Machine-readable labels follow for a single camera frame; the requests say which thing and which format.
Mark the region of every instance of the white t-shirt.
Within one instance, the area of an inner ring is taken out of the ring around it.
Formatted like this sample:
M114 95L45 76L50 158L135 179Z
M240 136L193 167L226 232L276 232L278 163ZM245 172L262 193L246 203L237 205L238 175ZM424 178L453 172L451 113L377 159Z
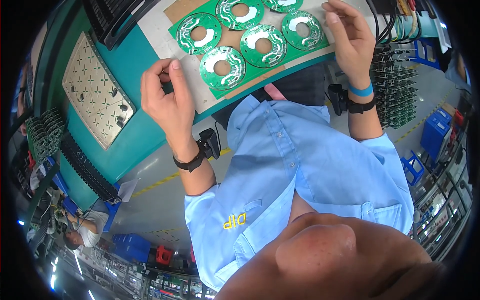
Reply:
M85 219L95 223L96 230L98 233L95 234L89 231L87 227L82 226L82 220L80 220L79 228L77 223L73 223L73 228L76 229L78 233L80 233L80 235L82 236L82 239L84 239L85 247L91 248L95 246L100 240L100 237L102 236L102 232L103 232L103 226L105 226L108 220L108 215L106 213L101 213L95 210L87 212L85 215L86 215Z

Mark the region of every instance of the black wrist strap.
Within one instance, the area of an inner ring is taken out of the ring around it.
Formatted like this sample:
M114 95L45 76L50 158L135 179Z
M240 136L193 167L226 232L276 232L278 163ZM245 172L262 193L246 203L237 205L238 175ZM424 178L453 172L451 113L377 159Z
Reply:
M348 112L351 114L362 114L375 106L375 97L369 103L355 103L352 100L347 100Z
M182 170L188 170L190 173L192 173L193 170L195 170L202 164L202 161L205 158L205 150L203 149L202 145L199 144L198 148L199 152L197 156L195 156L190 162L186 164L177 161L175 157L173 157L175 165L177 165L177 167L181 168Z

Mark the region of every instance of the circular circuit board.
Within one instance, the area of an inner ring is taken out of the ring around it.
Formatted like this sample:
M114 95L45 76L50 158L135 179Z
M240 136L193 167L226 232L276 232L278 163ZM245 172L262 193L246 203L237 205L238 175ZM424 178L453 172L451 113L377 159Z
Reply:
M303 4L303 0L262 0L265 5L276 12L296 11Z
M217 62L226 60L230 64L230 73L225 76L217 75L214 66ZM215 47L207 52L200 62L200 75L205 83L215 90L228 90L237 86L245 76L245 60L232 47Z
M232 8L237 4L248 6L248 13L238 17ZM215 8L216 16L223 25L230 29L244 30L259 24L264 17L265 8L260 0L220 0Z
M299 23L305 23L309 27L310 34L308 36L303 37L297 33ZM303 51L318 48L324 37L324 32L317 18L305 11L289 12L283 19L282 33L293 47Z
M190 34L196 27L206 29L205 37L200 41L192 39ZM220 22L211 14L194 13L185 18L177 29L177 42L183 51L191 55L200 55L215 47L222 35Z
M255 43L260 38L266 38L272 43L272 49L260 53ZM269 68L278 65L287 53L287 41L280 30L271 25L257 25L245 31L240 40L240 51L245 60L255 67Z

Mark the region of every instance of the tattoo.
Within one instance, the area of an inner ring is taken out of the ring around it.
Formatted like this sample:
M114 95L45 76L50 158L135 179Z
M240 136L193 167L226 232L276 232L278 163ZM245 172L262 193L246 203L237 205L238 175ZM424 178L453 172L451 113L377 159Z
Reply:
M179 156L178 156L178 154L175 152L175 150L172 149L172 152L173 152L173 157L174 157L179 163L182 163L182 164L188 163L188 161L179 160Z

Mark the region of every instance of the fingernail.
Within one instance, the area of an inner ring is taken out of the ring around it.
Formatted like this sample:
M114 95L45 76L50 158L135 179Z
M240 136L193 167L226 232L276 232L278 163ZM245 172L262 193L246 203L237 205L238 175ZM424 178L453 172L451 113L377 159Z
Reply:
M329 22L330 24L335 24L337 22L340 22L340 18L334 12L327 12L327 15L325 17L327 19L327 22Z
M180 60L174 60L172 61L172 67L174 70L178 70L181 68L181 65L180 65Z

